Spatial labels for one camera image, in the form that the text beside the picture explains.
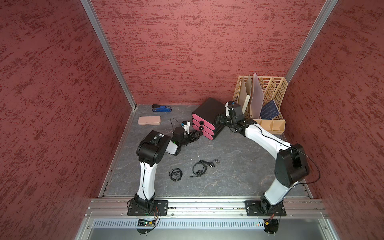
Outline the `pink bottom drawer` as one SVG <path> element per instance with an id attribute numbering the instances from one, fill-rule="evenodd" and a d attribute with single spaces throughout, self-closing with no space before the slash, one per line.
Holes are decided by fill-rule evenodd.
<path id="1" fill-rule="evenodd" d="M 211 129 L 206 128 L 205 126 L 197 126 L 195 124 L 193 124 L 192 127 L 194 130 L 201 132 L 207 139 L 211 141 L 214 139 L 214 132 Z"/>

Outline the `pink top drawer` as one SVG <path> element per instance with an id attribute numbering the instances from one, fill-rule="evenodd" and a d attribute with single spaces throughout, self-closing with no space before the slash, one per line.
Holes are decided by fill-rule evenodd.
<path id="1" fill-rule="evenodd" d="M 198 127 L 203 126 L 203 127 L 208 128 L 212 131 L 214 131 L 216 129 L 216 126 L 214 124 L 212 124 L 208 120 L 205 120 L 204 118 L 198 116 L 197 114 L 192 113 L 192 117 L 193 117 L 194 125 L 196 125 Z"/>

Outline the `black pink drawer cabinet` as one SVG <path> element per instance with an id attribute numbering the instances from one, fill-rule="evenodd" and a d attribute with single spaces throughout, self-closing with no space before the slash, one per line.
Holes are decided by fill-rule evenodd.
<path id="1" fill-rule="evenodd" d="M 225 112 L 225 105 L 213 98 L 208 98 L 203 104 L 201 104 L 197 109 L 192 113 L 197 114 L 198 116 L 208 120 L 216 126 L 216 129 L 213 131 L 215 133 L 214 139 L 224 128 L 223 126 L 216 125 L 216 117 L 218 114 Z"/>

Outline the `black braided earphones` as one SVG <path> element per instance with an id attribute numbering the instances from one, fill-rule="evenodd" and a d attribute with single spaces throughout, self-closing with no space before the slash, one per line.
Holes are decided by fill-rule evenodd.
<path id="1" fill-rule="evenodd" d="M 216 164 L 219 164 L 219 163 L 220 163 L 220 161 L 219 161 L 218 159 L 215 159 L 215 160 L 210 161 L 210 162 L 208 162 L 208 161 L 204 161 L 204 160 L 200 160 L 199 162 L 200 162 L 201 164 L 205 164 L 205 165 L 207 165 L 207 166 L 209 166 L 209 167 L 211 167 L 211 168 L 214 168 L 214 167 L 216 166 Z"/>

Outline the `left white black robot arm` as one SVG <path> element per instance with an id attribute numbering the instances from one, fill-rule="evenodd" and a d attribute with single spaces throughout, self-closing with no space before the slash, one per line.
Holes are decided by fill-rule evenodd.
<path id="1" fill-rule="evenodd" d="M 154 208 L 156 171 L 163 156 L 166 153 L 178 155 L 183 146 L 197 141 L 202 135 L 201 131 L 188 133 L 183 127 L 177 127 L 172 136 L 151 131 L 141 140 L 137 148 L 141 167 L 140 185 L 134 196 L 134 202 L 141 210 L 150 212 Z"/>

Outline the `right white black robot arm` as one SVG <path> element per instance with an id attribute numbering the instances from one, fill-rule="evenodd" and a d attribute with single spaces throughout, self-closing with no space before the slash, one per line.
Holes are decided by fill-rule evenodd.
<path id="1" fill-rule="evenodd" d="M 267 214 L 281 205 L 290 190 L 310 174 L 310 166 L 303 146 L 285 142 L 252 119 L 246 119 L 242 107 L 229 101 L 225 113 L 216 117 L 216 124 L 229 127 L 264 148 L 274 159 L 275 179 L 261 196 L 260 211 Z"/>

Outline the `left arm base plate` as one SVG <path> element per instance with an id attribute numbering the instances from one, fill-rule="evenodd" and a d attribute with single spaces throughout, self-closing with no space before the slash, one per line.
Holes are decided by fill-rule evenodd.
<path id="1" fill-rule="evenodd" d="M 167 200 L 153 200 L 139 201 L 131 200 L 127 204 L 127 215 L 128 216 L 155 216 L 160 215 L 161 217 L 166 216 L 168 212 L 169 201 Z"/>

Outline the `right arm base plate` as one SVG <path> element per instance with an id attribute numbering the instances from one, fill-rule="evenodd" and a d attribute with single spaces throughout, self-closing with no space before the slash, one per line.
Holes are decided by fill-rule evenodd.
<path id="1" fill-rule="evenodd" d="M 245 201 L 245 210 L 248 217 L 286 217 L 287 213 L 283 201 L 276 205 L 269 204 L 268 201 Z"/>

